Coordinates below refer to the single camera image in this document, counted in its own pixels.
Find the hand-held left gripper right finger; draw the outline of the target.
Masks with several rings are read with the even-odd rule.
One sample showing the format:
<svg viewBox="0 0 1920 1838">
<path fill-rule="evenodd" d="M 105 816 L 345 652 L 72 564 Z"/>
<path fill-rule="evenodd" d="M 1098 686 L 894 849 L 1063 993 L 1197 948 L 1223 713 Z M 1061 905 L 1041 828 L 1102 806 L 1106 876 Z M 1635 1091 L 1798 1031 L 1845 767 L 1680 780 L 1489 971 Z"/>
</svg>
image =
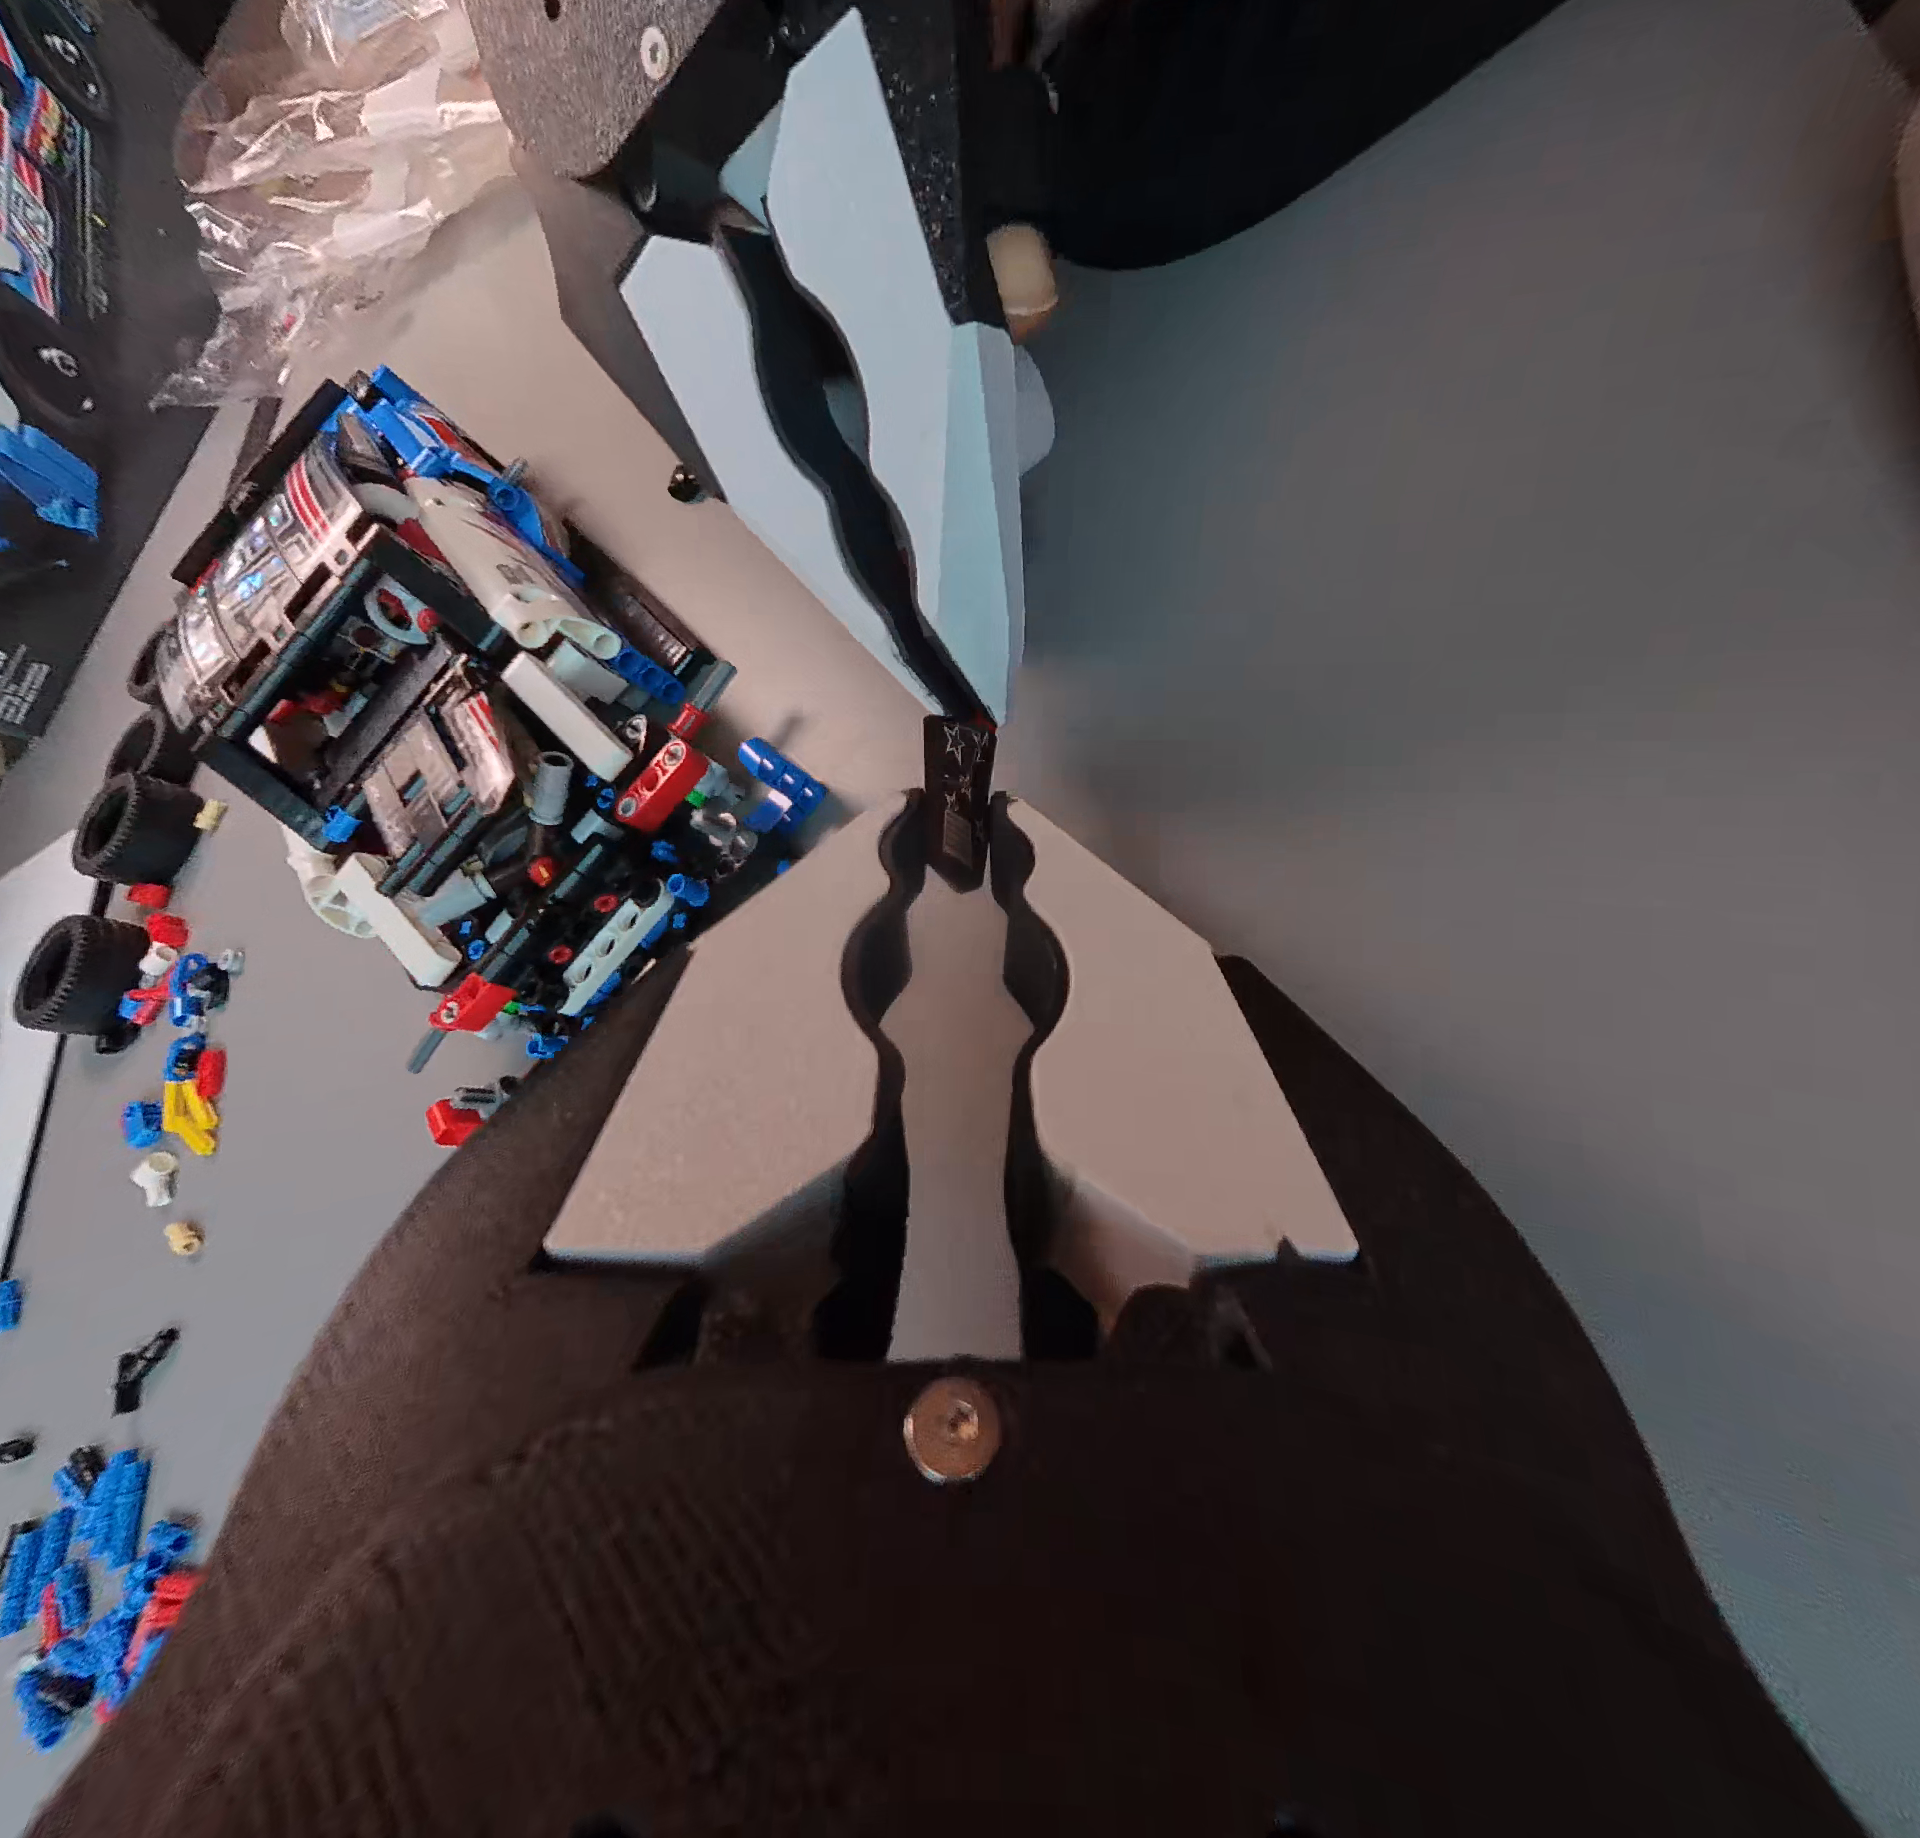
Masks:
<svg viewBox="0 0 1920 1838">
<path fill-rule="evenodd" d="M 995 794 L 1002 988 L 1026 1021 L 1003 1208 L 1020 1342 L 1098 1346 L 1129 1303 L 1360 1240 L 1212 944 Z"/>
</svg>

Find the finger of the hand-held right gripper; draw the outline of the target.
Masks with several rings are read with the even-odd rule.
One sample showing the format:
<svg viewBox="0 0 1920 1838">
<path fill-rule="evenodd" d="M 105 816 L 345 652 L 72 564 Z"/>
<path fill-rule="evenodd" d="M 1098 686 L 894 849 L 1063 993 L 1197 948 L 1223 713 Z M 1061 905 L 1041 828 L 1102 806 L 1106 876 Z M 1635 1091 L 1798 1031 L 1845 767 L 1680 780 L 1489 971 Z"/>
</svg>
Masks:
<svg viewBox="0 0 1920 1838">
<path fill-rule="evenodd" d="M 848 5 L 783 82 L 761 234 L 820 316 L 840 430 L 895 510 L 914 594 L 1006 723 L 1026 639 L 1021 478 L 1049 402 L 1003 327 L 990 223 L 966 198 L 967 31 L 950 5 Z"/>
<path fill-rule="evenodd" d="M 972 723 L 976 692 L 916 601 L 898 512 L 833 417 L 820 315 L 773 238 L 732 223 L 705 241 L 649 234 L 619 293 L 732 512 L 927 713 Z"/>
</svg>

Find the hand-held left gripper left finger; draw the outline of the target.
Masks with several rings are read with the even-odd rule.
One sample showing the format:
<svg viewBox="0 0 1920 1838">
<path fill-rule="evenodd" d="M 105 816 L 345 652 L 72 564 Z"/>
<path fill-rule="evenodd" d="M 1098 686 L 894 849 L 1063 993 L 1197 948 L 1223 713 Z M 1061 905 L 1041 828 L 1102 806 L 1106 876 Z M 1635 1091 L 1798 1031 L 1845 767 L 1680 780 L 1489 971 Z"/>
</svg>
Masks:
<svg viewBox="0 0 1920 1838">
<path fill-rule="evenodd" d="M 910 1171 L 904 1061 L 923 794 L 807 850 L 683 954 L 545 1230 L 577 1268 L 631 1268 L 770 1306 L 807 1350 L 888 1350 Z"/>
</svg>

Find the black toy brick part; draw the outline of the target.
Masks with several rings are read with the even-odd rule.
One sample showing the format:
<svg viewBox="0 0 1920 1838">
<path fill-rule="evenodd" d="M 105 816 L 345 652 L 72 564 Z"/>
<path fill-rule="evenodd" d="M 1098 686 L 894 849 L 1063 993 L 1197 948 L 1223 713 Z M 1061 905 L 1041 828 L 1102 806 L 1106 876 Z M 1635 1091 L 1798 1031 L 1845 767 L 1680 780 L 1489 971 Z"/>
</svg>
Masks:
<svg viewBox="0 0 1920 1838">
<path fill-rule="evenodd" d="M 923 862 L 956 895 L 988 879 L 995 774 L 995 724 L 923 719 Z"/>
</svg>

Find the person's right hand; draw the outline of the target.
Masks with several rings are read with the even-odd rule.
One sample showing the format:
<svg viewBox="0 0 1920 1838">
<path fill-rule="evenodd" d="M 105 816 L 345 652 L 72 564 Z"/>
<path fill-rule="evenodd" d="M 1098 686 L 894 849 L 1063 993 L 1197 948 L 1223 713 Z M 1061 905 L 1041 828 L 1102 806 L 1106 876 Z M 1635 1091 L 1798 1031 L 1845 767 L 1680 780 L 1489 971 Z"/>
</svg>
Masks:
<svg viewBox="0 0 1920 1838">
<path fill-rule="evenodd" d="M 985 256 L 1003 328 L 1015 344 L 1024 344 L 1052 321 L 1060 304 L 1047 241 L 1026 221 L 1003 223 L 985 236 Z"/>
</svg>

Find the crumpled clear plastic bags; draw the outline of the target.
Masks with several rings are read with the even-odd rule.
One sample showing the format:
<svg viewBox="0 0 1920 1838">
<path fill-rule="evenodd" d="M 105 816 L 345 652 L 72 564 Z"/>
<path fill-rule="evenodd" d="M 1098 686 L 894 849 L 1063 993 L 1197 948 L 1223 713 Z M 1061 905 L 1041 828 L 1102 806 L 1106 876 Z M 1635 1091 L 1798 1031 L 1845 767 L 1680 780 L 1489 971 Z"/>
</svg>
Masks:
<svg viewBox="0 0 1920 1838">
<path fill-rule="evenodd" d="M 174 166 L 216 321 L 153 409 L 281 395 L 452 218 L 512 175 L 466 0 L 237 0 Z"/>
</svg>

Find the toy brick race car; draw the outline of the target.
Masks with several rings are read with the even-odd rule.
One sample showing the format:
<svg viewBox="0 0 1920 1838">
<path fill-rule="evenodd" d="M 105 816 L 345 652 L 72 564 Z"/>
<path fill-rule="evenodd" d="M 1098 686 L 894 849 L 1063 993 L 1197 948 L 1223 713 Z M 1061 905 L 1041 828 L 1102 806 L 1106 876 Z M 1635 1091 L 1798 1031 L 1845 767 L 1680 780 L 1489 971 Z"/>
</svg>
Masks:
<svg viewBox="0 0 1920 1838">
<path fill-rule="evenodd" d="M 385 364 L 323 382 L 175 574 L 161 710 L 307 908 L 520 1069 L 791 868 L 827 789 L 735 670 Z"/>
</svg>

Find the pile of mixed colour bricks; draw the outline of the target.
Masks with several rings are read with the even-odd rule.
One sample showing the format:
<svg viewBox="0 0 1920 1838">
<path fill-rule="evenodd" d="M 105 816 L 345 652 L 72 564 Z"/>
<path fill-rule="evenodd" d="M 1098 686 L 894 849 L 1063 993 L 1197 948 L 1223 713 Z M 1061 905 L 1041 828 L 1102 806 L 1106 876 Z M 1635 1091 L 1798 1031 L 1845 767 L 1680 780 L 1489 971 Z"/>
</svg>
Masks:
<svg viewBox="0 0 1920 1838">
<path fill-rule="evenodd" d="M 170 1139 L 187 1155 L 207 1158 L 220 1148 L 220 1098 L 227 1084 L 227 1051 L 216 1025 L 243 971 L 243 952 L 196 947 L 187 923 L 171 911 L 165 884 L 133 884 L 125 903 L 140 948 L 133 982 L 110 1002 L 110 1034 L 133 1041 L 158 1033 L 161 1059 L 158 1094 L 125 1107 L 121 1131 L 138 1150 Z"/>
</svg>

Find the printed toy car box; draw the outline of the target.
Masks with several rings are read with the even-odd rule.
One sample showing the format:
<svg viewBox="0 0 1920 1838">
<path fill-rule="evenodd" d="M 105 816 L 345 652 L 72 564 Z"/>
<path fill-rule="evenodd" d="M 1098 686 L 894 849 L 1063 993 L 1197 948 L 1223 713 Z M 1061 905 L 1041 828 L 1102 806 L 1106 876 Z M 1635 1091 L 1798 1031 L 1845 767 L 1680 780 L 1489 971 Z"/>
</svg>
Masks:
<svg viewBox="0 0 1920 1838">
<path fill-rule="evenodd" d="M 193 72 L 125 0 L 2 0 L 2 736 L 47 730 L 204 434 L 174 168 Z"/>
</svg>

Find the pile of blue brick pins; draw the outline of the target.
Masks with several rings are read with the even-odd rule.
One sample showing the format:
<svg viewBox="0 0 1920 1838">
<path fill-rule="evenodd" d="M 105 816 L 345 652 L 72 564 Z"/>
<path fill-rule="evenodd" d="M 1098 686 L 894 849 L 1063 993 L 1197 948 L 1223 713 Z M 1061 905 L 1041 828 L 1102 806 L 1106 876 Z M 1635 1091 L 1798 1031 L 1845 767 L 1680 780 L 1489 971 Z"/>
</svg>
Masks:
<svg viewBox="0 0 1920 1838">
<path fill-rule="evenodd" d="M 8 1535 L 4 1695 L 38 1752 L 119 1715 L 199 1586 L 196 1524 L 147 1515 L 150 1479 L 140 1449 L 79 1449 L 54 1472 L 51 1509 Z"/>
</svg>

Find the person's beige sweatshirt torso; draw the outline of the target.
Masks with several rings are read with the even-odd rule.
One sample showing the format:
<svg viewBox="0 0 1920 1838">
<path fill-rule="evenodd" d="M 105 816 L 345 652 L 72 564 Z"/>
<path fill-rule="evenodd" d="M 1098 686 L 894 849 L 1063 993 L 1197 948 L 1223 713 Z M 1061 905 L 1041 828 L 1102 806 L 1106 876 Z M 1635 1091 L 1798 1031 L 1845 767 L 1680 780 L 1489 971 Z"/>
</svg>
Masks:
<svg viewBox="0 0 1920 1838">
<path fill-rule="evenodd" d="M 1902 80 L 1891 145 L 1885 218 L 1898 266 L 1899 311 L 1908 336 L 1911 382 L 1917 352 L 1917 0 L 1850 0 L 1875 50 Z"/>
</svg>

